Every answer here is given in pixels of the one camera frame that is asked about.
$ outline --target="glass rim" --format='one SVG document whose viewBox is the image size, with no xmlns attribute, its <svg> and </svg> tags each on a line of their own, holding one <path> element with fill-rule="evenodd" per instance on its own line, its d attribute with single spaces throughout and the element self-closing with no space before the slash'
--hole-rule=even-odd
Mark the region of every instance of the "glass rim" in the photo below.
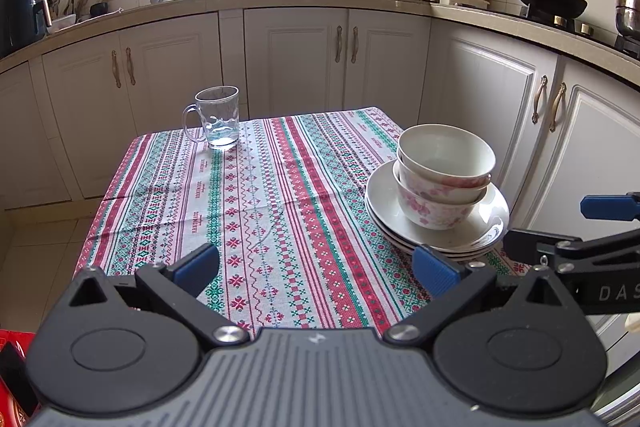
<svg viewBox="0 0 640 427">
<path fill-rule="evenodd" d="M 212 90 L 212 89 L 235 89 L 235 92 L 233 92 L 232 94 L 228 94 L 226 96 L 224 96 L 223 98 L 216 98 L 215 100 L 205 100 L 204 98 L 200 98 L 200 95 L 206 91 Z M 212 86 L 212 87 L 207 87 L 207 89 L 203 89 L 201 91 L 199 91 L 196 94 L 196 102 L 226 102 L 226 100 L 230 100 L 232 99 L 234 96 L 237 96 L 238 93 L 240 92 L 240 90 L 236 87 L 236 86 Z"/>
</svg>

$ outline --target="stack of plates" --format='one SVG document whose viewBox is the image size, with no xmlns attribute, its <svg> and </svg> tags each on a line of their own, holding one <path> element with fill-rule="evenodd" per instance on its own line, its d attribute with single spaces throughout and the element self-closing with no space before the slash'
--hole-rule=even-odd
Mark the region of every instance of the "stack of plates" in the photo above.
<svg viewBox="0 0 640 427">
<path fill-rule="evenodd" d="M 471 214 L 450 230 L 429 230 L 409 220 L 400 209 L 393 174 L 394 161 L 382 164 L 367 182 L 365 204 L 371 219 L 388 241 L 406 253 L 427 245 L 456 261 L 468 261 L 490 251 L 509 226 L 509 207 L 494 184 Z"/>
</svg>

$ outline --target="tablecloth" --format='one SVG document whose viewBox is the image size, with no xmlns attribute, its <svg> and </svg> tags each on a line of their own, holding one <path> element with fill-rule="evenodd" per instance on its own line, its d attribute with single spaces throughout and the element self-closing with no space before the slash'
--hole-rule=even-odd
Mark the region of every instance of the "tablecloth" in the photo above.
<svg viewBox="0 0 640 427">
<path fill-rule="evenodd" d="M 108 275 L 171 264 L 206 241 L 220 273 L 198 297 L 258 328 L 375 327 L 430 300 L 411 257 L 364 206 L 369 175 L 395 158 L 401 129 L 377 108 L 241 123 L 226 152 L 181 130 L 135 139 L 84 243 L 78 267 Z M 500 249 L 485 260 L 521 273 Z"/>
</svg>

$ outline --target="stack of bowls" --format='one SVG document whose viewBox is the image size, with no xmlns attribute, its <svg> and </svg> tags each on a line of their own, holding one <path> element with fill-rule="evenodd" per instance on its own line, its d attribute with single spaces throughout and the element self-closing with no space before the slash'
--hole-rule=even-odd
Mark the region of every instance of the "stack of bowls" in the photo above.
<svg viewBox="0 0 640 427">
<path fill-rule="evenodd" d="M 448 230 L 484 198 L 494 151 L 469 131 L 449 125 L 410 127 L 398 139 L 394 178 L 400 208 L 411 221 Z"/>
</svg>

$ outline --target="stainless steel pot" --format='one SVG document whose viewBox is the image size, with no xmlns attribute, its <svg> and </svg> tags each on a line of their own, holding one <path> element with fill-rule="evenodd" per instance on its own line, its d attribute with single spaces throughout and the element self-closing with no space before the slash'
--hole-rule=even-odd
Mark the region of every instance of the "stainless steel pot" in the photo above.
<svg viewBox="0 0 640 427">
<path fill-rule="evenodd" d="M 616 28 L 620 35 L 640 41 L 640 0 L 616 0 Z"/>
</svg>

